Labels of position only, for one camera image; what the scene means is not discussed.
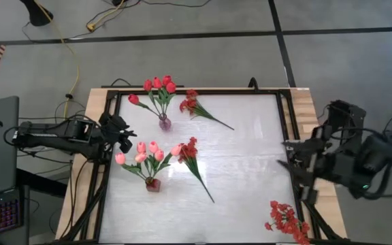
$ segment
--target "plug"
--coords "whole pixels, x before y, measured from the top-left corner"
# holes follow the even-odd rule
[[[90,32],[94,31],[94,30],[95,30],[95,27],[96,27],[95,24],[88,24],[88,25],[87,25],[87,29],[88,29],[88,31],[90,31]]]

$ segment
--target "black stripe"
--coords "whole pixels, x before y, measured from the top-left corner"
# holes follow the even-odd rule
[[[354,29],[321,29],[321,30],[296,30],[283,31],[284,35],[319,35],[319,34],[343,34],[343,33],[380,33],[392,32],[392,27],[354,28]]]
[[[193,38],[213,38],[213,37],[260,37],[275,35],[274,31],[235,31],[224,33],[186,33],[186,34],[166,34],[166,35],[136,35],[118,37],[87,37],[82,39],[65,39],[68,44],[79,44],[89,42],[125,42],[125,41],[145,41],[145,40],[169,40],[169,39],[193,39]],[[3,45],[30,45],[30,44],[60,44],[60,39],[0,41]]]
[[[282,29],[280,27],[278,12],[276,11],[276,6],[274,0],[269,0],[270,12],[272,13],[273,24],[275,26],[276,37],[278,39],[280,55],[282,57],[282,62],[284,63],[285,73],[287,74],[287,81],[290,87],[296,87],[296,82],[294,81],[293,69],[291,68],[289,53],[287,52],[287,47],[285,45],[284,36],[282,35]]]

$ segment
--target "tulip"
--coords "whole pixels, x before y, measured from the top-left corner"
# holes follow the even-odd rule
[[[125,164],[125,155],[123,153],[118,153],[114,155],[114,158],[116,159],[116,163],[119,165],[124,165]]]
[[[154,158],[157,161],[161,161],[164,159],[164,152],[160,149],[157,150],[157,152],[154,154]]]
[[[167,86],[172,81],[172,77],[169,75],[164,76],[163,78],[163,85]]]
[[[148,91],[148,92],[149,92],[149,91],[152,89],[152,81],[149,80],[149,79],[147,79],[147,80],[144,82],[143,88],[144,88],[145,91]]]
[[[146,145],[144,142],[137,143],[137,152],[138,153],[145,153],[146,152]]]
[[[138,154],[137,156],[135,156],[135,161],[137,162],[137,163],[142,163],[143,161],[145,161],[146,160],[146,157],[148,157],[147,155],[146,155],[146,153],[140,153],[140,154]]]
[[[137,95],[129,95],[128,96],[129,102],[133,103],[134,105],[137,105],[139,103],[139,97]]]
[[[177,146],[174,146],[171,150],[170,150],[170,154],[172,154],[172,156],[178,156],[181,152],[181,148],[182,145],[178,144]]]
[[[152,153],[156,153],[158,149],[159,147],[156,142],[151,142],[149,144],[149,151],[151,151]]]
[[[175,91],[176,91],[176,84],[175,84],[174,82],[169,82],[169,83],[166,85],[166,90],[167,90],[167,92],[169,92],[169,93],[175,93]]]
[[[154,88],[161,88],[161,87],[162,87],[162,85],[161,85],[160,79],[158,77],[155,77],[154,78]]]

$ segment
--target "glass vase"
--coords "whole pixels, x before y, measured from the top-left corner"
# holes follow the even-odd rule
[[[164,131],[169,131],[170,127],[172,126],[172,122],[167,118],[167,115],[162,113],[160,114],[159,119],[160,121],[158,124],[160,128]]]

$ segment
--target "red flower bunch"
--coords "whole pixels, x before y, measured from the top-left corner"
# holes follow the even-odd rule
[[[190,142],[186,145],[181,143],[181,151],[180,158],[178,162],[185,162],[185,165],[189,168],[190,172],[200,181],[202,186],[205,188],[205,191],[211,198],[211,201],[214,203],[214,199],[212,198],[210,192],[202,181],[201,174],[199,173],[199,168],[197,167],[196,154],[197,149],[195,147],[197,139],[195,137],[190,138]]]
[[[266,222],[264,226],[267,230],[273,231],[272,225],[276,225],[276,228],[281,232],[292,234],[298,244],[310,244],[309,239],[306,237],[307,232],[310,230],[309,224],[295,218],[294,209],[290,205],[271,201],[270,206],[272,207],[270,216],[275,222],[273,224]]]
[[[205,118],[215,120],[218,123],[223,124],[226,127],[229,127],[230,129],[234,130],[230,126],[226,125],[225,123],[217,120],[215,117],[213,117],[209,112],[203,108],[203,106],[198,102],[196,99],[196,96],[199,94],[194,91],[193,89],[190,89],[187,91],[187,100],[185,99],[183,102],[180,104],[180,111],[184,112],[185,110],[188,110],[190,112],[190,115],[196,114],[196,116],[203,116]]]
[[[158,89],[158,96],[154,96],[152,93],[152,88]],[[155,109],[158,113],[151,110],[147,105],[140,102],[139,97],[137,95],[129,95],[129,102],[134,105],[138,105],[145,109],[150,110],[153,114],[157,115],[160,119],[166,118],[167,107],[169,106],[170,100],[175,96],[176,84],[172,82],[172,77],[167,75],[164,76],[163,82],[158,77],[154,78],[154,82],[152,85],[152,81],[147,79],[143,85],[143,89],[148,92],[149,99],[154,104]]]
[[[186,144],[181,144],[181,152],[180,152],[180,158],[178,159],[179,163],[182,163],[182,161],[187,158],[196,158],[197,154],[197,149],[195,147],[195,144],[197,142],[197,139],[195,137],[190,138],[190,143]]]

